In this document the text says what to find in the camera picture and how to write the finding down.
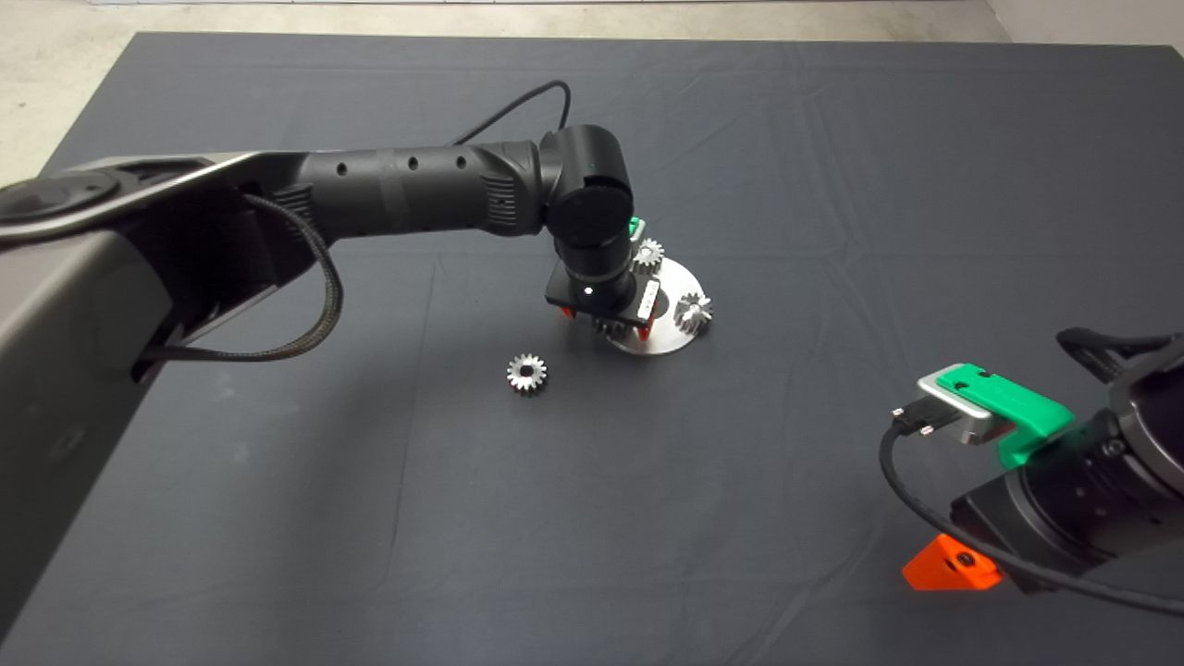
orange mount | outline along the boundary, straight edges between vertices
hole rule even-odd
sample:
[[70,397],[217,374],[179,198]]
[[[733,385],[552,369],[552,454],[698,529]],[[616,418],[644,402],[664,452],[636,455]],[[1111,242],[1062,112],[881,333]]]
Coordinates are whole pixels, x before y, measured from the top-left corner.
[[986,590],[1003,579],[995,561],[948,534],[938,534],[901,572],[914,590]]

silver gear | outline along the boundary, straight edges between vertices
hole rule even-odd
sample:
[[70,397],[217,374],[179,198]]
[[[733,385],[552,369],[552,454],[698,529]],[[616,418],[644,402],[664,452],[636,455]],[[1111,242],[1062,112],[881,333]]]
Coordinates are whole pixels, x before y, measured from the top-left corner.
[[712,300],[702,294],[687,294],[678,299],[674,308],[674,322],[688,335],[699,335],[712,322],[714,312]]
[[633,273],[638,275],[654,275],[662,268],[662,258],[665,256],[665,250],[662,248],[662,243],[658,243],[654,238],[645,238],[637,245],[637,251],[633,252],[632,269]]
[[506,380],[522,396],[529,396],[547,383],[547,363],[534,354],[519,354],[506,369]]

table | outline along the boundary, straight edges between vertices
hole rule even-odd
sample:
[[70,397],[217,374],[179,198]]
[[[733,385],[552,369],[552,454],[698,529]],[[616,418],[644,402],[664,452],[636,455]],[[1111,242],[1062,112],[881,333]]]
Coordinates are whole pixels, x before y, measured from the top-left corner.
[[[553,77],[620,139],[709,335],[637,359],[566,322],[546,235],[342,243],[321,350],[165,370],[0,662],[1178,662],[1164,617],[909,590],[932,532],[875,461],[938,367],[1088,416],[1103,389],[1056,331],[1180,328],[1171,49],[141,34],[47,168],[435,145]],[[208,342],[302,331],[318,280]],[[504,385],[527,351],[535,399]],[[901,459],[934,502],[998,473],[955,444]],[[1182,556],[1100,576],[1184,594]]]

green gripper part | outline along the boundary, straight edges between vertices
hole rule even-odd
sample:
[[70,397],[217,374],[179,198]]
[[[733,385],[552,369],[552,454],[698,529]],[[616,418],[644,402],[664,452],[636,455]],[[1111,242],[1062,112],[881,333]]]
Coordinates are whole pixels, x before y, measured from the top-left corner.
[[1015,431],[999,440],[999,462],[1008,469],[1028,462],[1073,423],[1073,412],[1061,403],[970,363],[939,376],[938,385],[1015,423]]

gear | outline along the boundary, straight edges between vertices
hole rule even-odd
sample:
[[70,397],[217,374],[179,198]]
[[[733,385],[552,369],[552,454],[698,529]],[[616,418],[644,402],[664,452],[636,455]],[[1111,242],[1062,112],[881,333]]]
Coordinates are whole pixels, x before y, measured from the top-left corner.
[[547,383],[547,363],[534,354],[516,356],[506,369],[506,380],[519,395],[533,395]]
[[699,335],[712,322],[712,300],[702,294],[687,294],[678,299],[674,309],[674,322],[688,335]]
[[654,275],[662,268],[662,257],[664,256],[665,250],[662,249],[662,243],[658,243],[654,238],[645,238],[638,243],[637,251],[633,252],[633,273],[638,275]]

